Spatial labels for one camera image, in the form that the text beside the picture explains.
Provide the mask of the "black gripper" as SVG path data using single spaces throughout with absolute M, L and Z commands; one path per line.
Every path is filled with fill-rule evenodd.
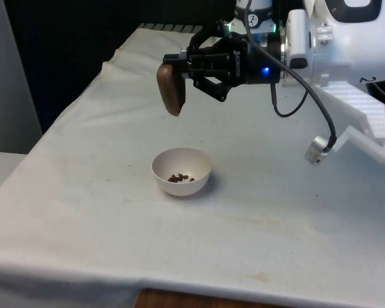
M 209 38 L 223 39 L 228 28 L 223 21 L 204 26 L 195 33 L 186 50 L 179 54 L 166 54 L 163 64 L 193 64 L 210 60 L 225 53 L 216 47 L 201 45 Z M 230 72 L 213 69 L 188 69 L 182 73 L 184 78 L 192 79 L 198 90 L 212 98 L 224 102 L 231 86 L 242 84 L 275 84 L 280 81 L 281 68 L 265 54 L 281 61 L 281 38 L 276 33 L 261 35 L 251 43 L 247 35 L 231 33 L 226 37 L 230 51 Z

